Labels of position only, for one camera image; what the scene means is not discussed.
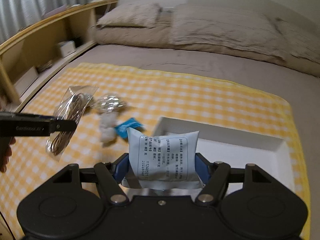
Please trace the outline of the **person left hand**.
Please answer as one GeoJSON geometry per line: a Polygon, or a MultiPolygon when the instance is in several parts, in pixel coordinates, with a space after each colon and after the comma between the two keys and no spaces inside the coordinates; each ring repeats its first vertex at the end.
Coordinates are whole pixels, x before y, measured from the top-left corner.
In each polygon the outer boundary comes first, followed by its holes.
{"type": "Polygon", "coordinates": [[[14,137],[1,138],[1,173],[5,173],[7,170],[7,164],[12,156],[11,145],[15,144],[16,139],[14,137]]]}

